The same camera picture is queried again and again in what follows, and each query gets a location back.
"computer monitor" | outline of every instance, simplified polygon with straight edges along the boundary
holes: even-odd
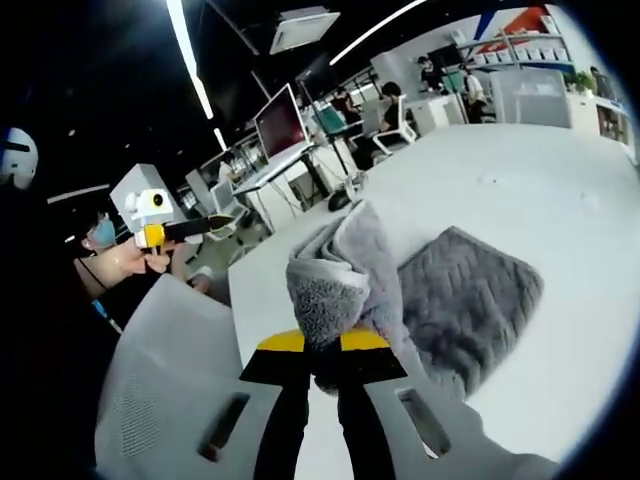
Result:
[[[289,84],[258,112],[255,122],[267,160],[298,143],[309,142]]]
[[[218,213],[224,213],[234,203],[231,182],[222,182],[211,189],[213,202]]]
[[[346,122],[338,115],[337,110],[332,105],[318,111],[313,117],[316,123],[321,125],[329,134],[340,132],[347,126]]]

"gray towel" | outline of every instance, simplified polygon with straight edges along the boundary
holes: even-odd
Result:
[[[400,357],[408,331],[402,292],[380,220],[367,202],[297,248],[287,287],[306,341],[322,347],[356,325],[378,332]]]
[[[399,269],[404,323],[427,375],[472,394],[511,350],[542,294],[526,263],[451,227]]]

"person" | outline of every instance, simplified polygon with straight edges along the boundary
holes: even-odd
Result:
[[[2,411],[3,429],[11,438],[3,459],[15,459],[25,474],[85,478],[95,464],[100,392],[119,335],[92,306],[96,292],[65,255],[64,243],[47,241],[62,237],[56,235],[58,225],[43,215],[46,200],[2,186],[0,209],[11,225],[11,233],[0,236],[7,280],[0,293]],[[147,254],[131,239],[85,262],[112,288],[147,267],[165,271],[171,247]],[[49,432],[55,441],[42,442],[34,432]],[[25,455],[37,458],[37,466],[25,464]]]
[[[74,224],[74,236],[86,252],[99,255],[116,244],[116,229],[108,212],[80,209]]]
[[[611,83],[606,75],[600,73],[595,66],[591,66],[591,75],[596,82],[596,91],[593,92],[602,98],[610,100],[615,99]],[[610,108],[598,107],[598,123],[600,124],[600,134],[604,136],[612,136],[614,140],[620,138],[620,128],[618,117]]]
[[[599,97],[614,100],[615,95],[613,93],[613,89],[611,88],[611,82],[609,81],[609,78],[606,75],[600,73],[600,70],[598,70],[598,68],[593,65],[591,66],[590,70],[591,75],[596,81],[596,91],[593,93],[595,93]]]
[[[482,123],[482,108],[487,104],[482,84],[466,65],[460,65],[460,72],[464,77],[469,123]]]
[[[94,271],[95,268],[108,262],[109,258],[120,259],[122,255],[127,259],[131,258],[138,252],[134,238],[131,237],[123,244],[117,245],[114,224],[109,218],[109,214],[101,210],[79,209],[74,223],[76,225],[75,236],[80,239],[84,253],[77,255],[73,264],[95,300],[95,308],[101,316],[115,322],[119,329],[125,328],[133,312],[162,272],[169,270],[175,277],[187,281],[186,262],[182,255],[183,245],[178,245],[167,250],[166,256],[170,260],[167,265],[150,265],[150,268],[147,268],[145,262],[138,259],[137,265],[131,265],[131,273],[138,275],[130,275],[131,278],[123,278],[113,285],[107,275],[105,283],[102,272]],[[102,260],[101,257],[105,255],[106,260]],[[203,280],[199,279],[198,282],[193,283],[198,291],[201,291],[198,285],[201,281]]]
[[[236,183],[242,178],[241,173],[235,173],[231,166],[224,160],[220,160],[220,169],[218,170],[218,183],[231,181]]]
[[[344,116],[347,125],[358,123],[362,118],[360,117],[360,110],[353,103],[351,94],[347,92],[344,87],[338,87],[336,90],[336,97],[331,101],[333,107],[338,110]]]
[[[440,90],[440,79],[429,57],[426,55],[418,57],[417,63],[420,66],[420,81],[422,82],[424,90]]]
[[[378,132],[390,132],[397,130],[399,127],[399,101],[402,95],[400,86],[395,82],[387,82],[382,86],[381,97],[382,102],[387,106],[383,115],[383,120],[378,127]],[[400,135],[389,135],[380,137],[380,141],[384,145],[393,145],[401,140]],[[360,170],[369,170],[373,167],[373,153],[378,149],[372,138],[361,137],[353,141],[356,149],[352,151],[353,160]]]

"black ceiling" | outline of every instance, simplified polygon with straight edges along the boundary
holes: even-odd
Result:
[[[183,0],[183,7],[199,76],[218,113],[211,121],[187,74],[164,0],[3,2],[13,4],[2,16],[16,33],[3,52],[10,68],[3,72],[0,126],[20,126],[36,140],[37,186],[52,195],[115,183],[139,162],[157,165],[170,186],[182,183],[186,172],[219,151],[213,128],[225,121],[229,85],[246,91],[243,82],[254,71],[275,91],[321,52],[335,55],[409,3],[214,0],[256,47],[254,55],[207,1]],[[381,51],[456,19],[534,3],[540,2],[429,0],[354,50],[338,63],[336,75],[347,78]],[[277,13],[317,5],[341,12],[322,42],[268,55]]]

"white table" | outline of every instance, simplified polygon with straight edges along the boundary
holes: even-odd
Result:
[[[468,403],[513,452],[562,460],[610,399],[640,299],[640,183],[614,142],[553,127],[437,130],[370,172],[365,197],[398,263],[456,225],[531,265],[545,291],[515,351]],[[296,327],[291,247],[340,213],[324,204],[231,267],[243,362]],[[352,478],[335,399],[310,392],[296,478]]]

